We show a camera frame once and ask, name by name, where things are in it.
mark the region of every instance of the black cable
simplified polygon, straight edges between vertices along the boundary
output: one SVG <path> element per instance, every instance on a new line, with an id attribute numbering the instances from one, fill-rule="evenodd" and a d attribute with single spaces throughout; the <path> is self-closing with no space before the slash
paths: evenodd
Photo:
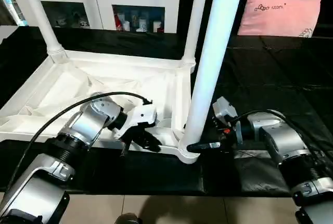
<path id="1" fill-rule="evenodd" d="M 281 113 L 275 112 L 273 110 L 270 109 L 259 109 L 259 110 L 252 110 L 249 112 L 246 112 L 244 114 L 241 114 L 240 116 L 237 116 L 235 118 L 233 118 L 230 123 L 236 123 L 237 121 L 239 121 L 240 119 L 248 116 L 248 115 L 252 115 L 252 114 L 256 114 L 256 113 L 269 113 L 272 114 L 274 116 L 277 116 L 279 118 L 281 118 L 286 124 L 288 124 L 291 128 L 293 128 L 296 132 L 298 132 L 299 135 L 301 135 L 302 137 L 308 137 L 311 142 L 313 142 L 317 147 L 319 147 L 319 150 L 323 151 L 324 154 L 330 159 L 330 161 L 333 163 L 333 157 L 324 149 L 324 147 L 320 144 L 320 142 L 318 142 L 316 139 L 314 139 L 312 137 L 312 135 L 308 132 L 308 130 L 304 129 L 303 127 L 301 127 L 298 123 L 296 123 L 295 121 L 289 120 L 287 119 L 285 116 L 283 116 Z M 307 143 L 307 141 L 303 138 L 304 143 L 308 146 L 309 151 L 312 153 L 312 155 L 315 157 L 315 159 L 319 160 L 319 157 L 317 156 L 314 148 L 312 147 L 312 145 L 310 145 L 310 143 Z"/>
<path id="2" fill-rule="evenodd" d="M 81 104 L 84 104 L 84 103 L 87 103 L 87 102 L 90 102 L 92 100 L 95 100 L 95 99 L 99 99 L 101 97 L 105 97 L 105 96 L 110 96 L 110 95 L 130 95 L 130 96 L 133 96 L 133 97 L 137 97 L 139 99 L 141 99 L 144 104 L 150 104 L 151 102 L 148 101 L 146 98 L 144 98 L 143 96 L 140 96 L 140 95 L 137 95 L 137 94 L 134 94 L 134 93 L 130 93 L 130 92 L 108 92 L 108 93 L 104 93 L 104 94 L 99 94 L 99 95 L 95 95 L 95 96 L 91 96 L 89 98 L 86 98 L 84 100 L 81 100 L 77 103 L 74 103 L 72 104 L 71 106 L 65 108 L 63 111 L 59 112 L 58 114 L 56 114 L 55 116 L 53 116 L 49 121 L 46 122 L 46 124 L 44 124 L 37 132 L 36 134 L 31 138 L 27 148 L 24 150 L 23 152 L 23 155 L 19 161 L 19 163 L 17 164 L 15 170 L 14 170 L 14 173 L 12 174 L 9 182 L 8 182 L 8 185 L 7 185 L 7 189 L 6 189 L 6 192 L 8 192 L 8 190 L 10 189 L 10 187 L 12 186 L 14 180 L 15 180 L 15 177 L 17 175 L 17 172 L 22 164 L 22 161 L 24 160 L 26 154 L 28 153 L 28 151 L 30 150 L 32 144 L 36 141 L 36 139 L 38 138 L 38 136 L 52 123 L 54 122 L 55 120 L 57 120 L 60 116 L 62 116 L 63 114 L 65 114 L 66 112 L 70 111 L 71 109 L 81 105 Z"/>

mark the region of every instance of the glass cabinet door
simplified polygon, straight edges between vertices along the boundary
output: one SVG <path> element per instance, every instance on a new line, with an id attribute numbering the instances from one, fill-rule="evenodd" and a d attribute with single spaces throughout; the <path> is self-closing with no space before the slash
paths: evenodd
<path id="1" fill-rule="evenodd" d="M 97 0 L 105 30 L 177 32 L 179 0 Z"/>
<path id="2" fill-rule="evenodd" d="M 118 31 L 164 32 L 163 7 L 113 5 Z"/>
<path id="3" fill-rule="evenodd" d="M 52 27 L 90 29 L 83 3 L 42 1 Z"/>

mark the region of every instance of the black plastic sheet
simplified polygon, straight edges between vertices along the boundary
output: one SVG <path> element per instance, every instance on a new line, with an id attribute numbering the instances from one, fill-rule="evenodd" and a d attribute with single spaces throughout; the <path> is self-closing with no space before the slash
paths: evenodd
<path id="1" fill-rule="evenodd" d="M 55 32 L 64 48 L 76 51 L 169 59 L 180 59 L 184 51 L 184 42 L 173 34 L 82 29 Z M 232 36 L 213 101 L 225 96 L 239 114 L 253 109 L 279 110 L 310 130 L 318 141 L 333 143 L 332 49 L 332 39 Z M 2 106 L 44 60 L 46 47 L 38 29 L 20 27 L 0 50 L 0 78 L 12 87 L 4 83 Z M 195 76 L 196 72 L 191 77 L 192 87 Z M 212 116 L 210 110 L 203 142 L 218 137 Z M 0 143 L 1 190 L 26 144 L 13 140 Z M 44 144 L 34 144 L 23 168 L 43 148 Z M 246 140 L 239 148 L 242 151 L 201 155 L 192 165 L 174 156 L 138 152 L 121 159 L 120 151 L 93 148 L 68 190 L 89 194 L 288 196 L 263 143 Z"/>

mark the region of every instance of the tile floor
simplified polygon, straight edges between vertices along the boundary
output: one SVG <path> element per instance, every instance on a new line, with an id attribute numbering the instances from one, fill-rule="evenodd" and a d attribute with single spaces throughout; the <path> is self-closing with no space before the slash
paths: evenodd
<path id="1" fill-rule="evenodd" d="M 61 223 L 113 224 L 132 212 L 144 224 L 297 224 L 295 210 L 290 198 L 71 195 Z"/>

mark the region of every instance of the white pole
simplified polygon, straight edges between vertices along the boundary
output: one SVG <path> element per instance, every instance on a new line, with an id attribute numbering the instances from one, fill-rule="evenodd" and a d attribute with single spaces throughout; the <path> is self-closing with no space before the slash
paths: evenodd
<path id="1" fill-rule="evenodd" d="M 47 46 L 47 52 L 51 57 L 57 56 L 63 56 L 66 55 L 61 44 L 59 44 L 52 27 L 50 25 L 50 22 L 47 19 L 46 13 L 44 11 L 44 8 L 42 6 L 42 3 L 40 0 L 28 0 L 30 3 L 30 6 L 32 8 L 32 11 L 35 14 L 35 17 L 37 18 L 40 31 L 43 35 L 43 38 L 46 42 Z"/>
<path id="2" fill-rule="evenodd" d="M 185 134 L 179 143 L 182 155 L 192 162 L 198 155 L 188 152 L 186 147 L 200 140 L 238 3 L 239 0 L 213 0 Z"/>
<path id="3" fill-rule="evenodd" d="M 184 56 L 182 60 L 186 64 L 195 64 L 198 36 L 201 26 L 204 3 L 206 0 L 193 0 L 191 19 L 189 22 Z"/>

